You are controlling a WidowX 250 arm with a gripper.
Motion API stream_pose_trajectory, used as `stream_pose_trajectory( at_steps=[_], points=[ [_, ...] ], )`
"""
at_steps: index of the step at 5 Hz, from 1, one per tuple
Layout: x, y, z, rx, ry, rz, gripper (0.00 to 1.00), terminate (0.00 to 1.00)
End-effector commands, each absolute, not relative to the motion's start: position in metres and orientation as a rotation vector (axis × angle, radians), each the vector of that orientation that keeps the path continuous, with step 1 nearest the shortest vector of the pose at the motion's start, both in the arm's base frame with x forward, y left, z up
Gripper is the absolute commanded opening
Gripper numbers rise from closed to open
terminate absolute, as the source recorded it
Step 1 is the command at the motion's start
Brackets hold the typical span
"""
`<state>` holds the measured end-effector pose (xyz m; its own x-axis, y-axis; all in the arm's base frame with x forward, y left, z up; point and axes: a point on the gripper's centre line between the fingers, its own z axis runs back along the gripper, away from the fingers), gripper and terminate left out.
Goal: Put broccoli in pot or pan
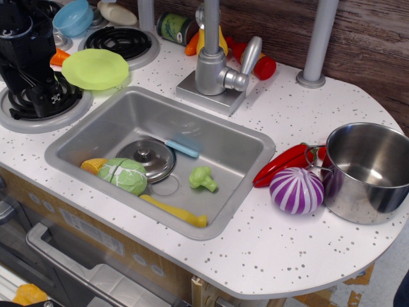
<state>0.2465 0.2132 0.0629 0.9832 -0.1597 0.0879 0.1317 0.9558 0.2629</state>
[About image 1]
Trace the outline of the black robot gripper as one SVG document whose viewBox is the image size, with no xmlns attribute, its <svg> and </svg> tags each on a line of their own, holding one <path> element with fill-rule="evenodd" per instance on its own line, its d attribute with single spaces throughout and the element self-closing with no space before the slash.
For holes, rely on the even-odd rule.
<svg viewBox="0 0 409 307">
<path fill-rule="evenodd" d="M 52 21 L 36 1 L 1 1 L 1 77 L 24 94 L 39 118 L 55 115 L 60 86 L 50 67 L 56 53 Z"/>
</svg>

